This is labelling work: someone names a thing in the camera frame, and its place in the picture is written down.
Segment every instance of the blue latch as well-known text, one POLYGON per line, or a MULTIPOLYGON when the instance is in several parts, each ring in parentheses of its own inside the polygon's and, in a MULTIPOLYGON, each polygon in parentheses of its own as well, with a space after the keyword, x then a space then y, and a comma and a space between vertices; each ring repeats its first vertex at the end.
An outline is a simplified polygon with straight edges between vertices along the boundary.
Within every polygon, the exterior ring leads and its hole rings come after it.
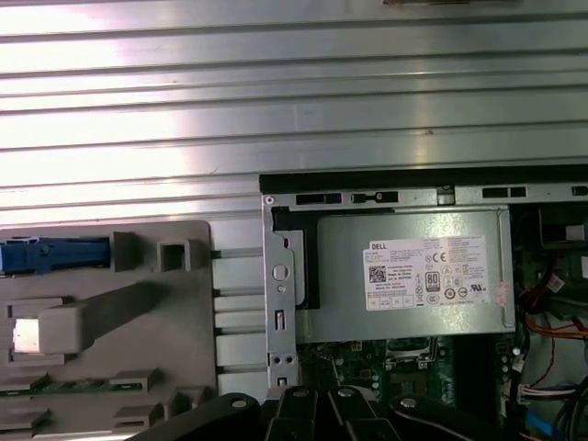
POLYGON ((109 266, 107 237, 15 237, 0 241, 0 274, 44 274, 55 269, 109 266))

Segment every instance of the power supply label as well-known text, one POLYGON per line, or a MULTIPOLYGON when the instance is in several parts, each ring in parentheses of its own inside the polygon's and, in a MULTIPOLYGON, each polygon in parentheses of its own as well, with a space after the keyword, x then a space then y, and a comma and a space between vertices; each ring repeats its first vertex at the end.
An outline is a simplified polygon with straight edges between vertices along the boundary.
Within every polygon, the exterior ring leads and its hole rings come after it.
POLYGON ((485 236, 373 241, 363 254, 368 311, 490 303, 485 236))

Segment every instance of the metal side panel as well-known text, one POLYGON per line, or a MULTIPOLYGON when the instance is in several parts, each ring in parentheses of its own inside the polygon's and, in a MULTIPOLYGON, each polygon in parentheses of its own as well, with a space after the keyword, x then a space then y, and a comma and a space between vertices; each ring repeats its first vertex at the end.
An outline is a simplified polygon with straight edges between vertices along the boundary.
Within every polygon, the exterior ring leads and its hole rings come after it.
POLYGON ((221 392, 266 395, 260 173, 588 162, 584 0, 34 3, 0 6, 0 228, 209 221, 221 392))

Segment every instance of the qr code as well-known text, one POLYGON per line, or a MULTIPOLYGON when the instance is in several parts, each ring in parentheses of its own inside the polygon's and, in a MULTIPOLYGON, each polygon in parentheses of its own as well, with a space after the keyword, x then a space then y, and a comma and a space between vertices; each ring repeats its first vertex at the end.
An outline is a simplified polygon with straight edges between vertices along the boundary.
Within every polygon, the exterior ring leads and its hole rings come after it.
POLYGON ((369 268, 369 283, 380 283, 386 281, 385 266, 371 266, 369 268))

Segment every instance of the green circuit board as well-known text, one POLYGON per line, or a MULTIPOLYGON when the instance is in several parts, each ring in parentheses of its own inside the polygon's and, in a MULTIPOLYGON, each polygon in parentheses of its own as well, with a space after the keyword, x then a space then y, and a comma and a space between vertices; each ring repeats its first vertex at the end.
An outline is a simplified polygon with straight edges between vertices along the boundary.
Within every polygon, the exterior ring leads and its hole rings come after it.
POLYGON ((302 345, 299 354, 330 360, 341 384, 370 389, 378 401, 416 393, 455 404, 451 338, 302 345))
POLYGON ((0 390, 0 397, 122 392, 137 391, 141 389, 141 383, 110 384, 107 380, 100 379, 87 379, 83 381, 45 381, 30 389, 0 390))

